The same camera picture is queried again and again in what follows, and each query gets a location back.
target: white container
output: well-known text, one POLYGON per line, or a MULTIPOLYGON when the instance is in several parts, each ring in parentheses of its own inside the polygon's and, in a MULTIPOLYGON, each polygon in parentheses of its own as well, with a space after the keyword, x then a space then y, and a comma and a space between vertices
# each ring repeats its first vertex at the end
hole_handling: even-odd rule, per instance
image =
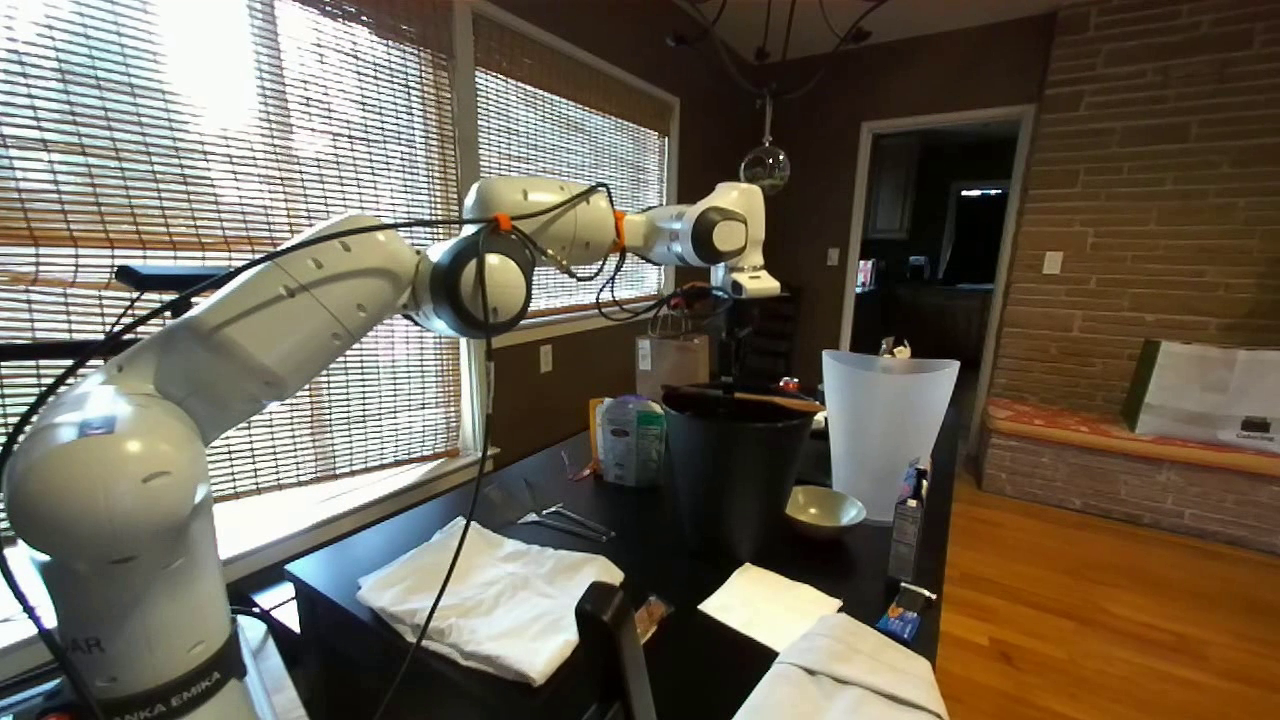
POLYGON ((891 519, 910 463, 928 463, 959 359, 826 351, 832 489, 891 519))

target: ceiling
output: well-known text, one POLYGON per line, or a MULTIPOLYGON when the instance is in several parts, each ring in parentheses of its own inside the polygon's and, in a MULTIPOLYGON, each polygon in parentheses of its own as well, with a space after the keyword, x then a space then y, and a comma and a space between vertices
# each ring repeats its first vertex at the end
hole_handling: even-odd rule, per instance
POLYGON ((780 64, 855 43, 890 43, 958 26, 1045 16, 1071 0, 678 0, 742 60, 780 64))

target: wooden floor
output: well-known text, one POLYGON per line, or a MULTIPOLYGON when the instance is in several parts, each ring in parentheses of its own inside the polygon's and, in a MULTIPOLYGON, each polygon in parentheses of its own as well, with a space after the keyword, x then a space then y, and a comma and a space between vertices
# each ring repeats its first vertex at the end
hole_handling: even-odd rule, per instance
POLYGON ((1280 554, 964 482, 942 682, 953 720, 1280 720, 1280 554))

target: venetian blind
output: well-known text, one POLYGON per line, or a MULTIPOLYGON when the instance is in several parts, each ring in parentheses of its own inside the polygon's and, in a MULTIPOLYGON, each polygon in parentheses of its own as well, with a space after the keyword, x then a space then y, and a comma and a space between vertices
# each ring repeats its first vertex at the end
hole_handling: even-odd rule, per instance
MULTIPOLYGON (((0 431, 65 366, 12 354, 161 303, 115 265, 240 265, 340 212, 457 215, 448 135, 440 51, 296 0, 4 0, 0 431)), ((218 495, 457 452, 460 366, 457 338, 380 322, 212 445, 218 495)))
MULTIPOLYGON (((678 105, 562 51, 497 16, 475 16, 481 174, 608 184, 638 212, 674 200, 678 105)), ((665 273, 629 265, 618 295, 653 295, 665 273)), ((597 284, 535 268, 533 313, 583 306, 597 284)))

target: doorway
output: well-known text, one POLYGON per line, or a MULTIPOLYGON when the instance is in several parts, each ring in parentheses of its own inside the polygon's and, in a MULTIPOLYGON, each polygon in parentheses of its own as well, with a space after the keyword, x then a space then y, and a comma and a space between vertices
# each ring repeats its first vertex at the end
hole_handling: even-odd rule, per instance
POLYGON ((958 354, 958 452, 988 403, 1032 105, 870 120, 859 129, 839 348, 958 354))

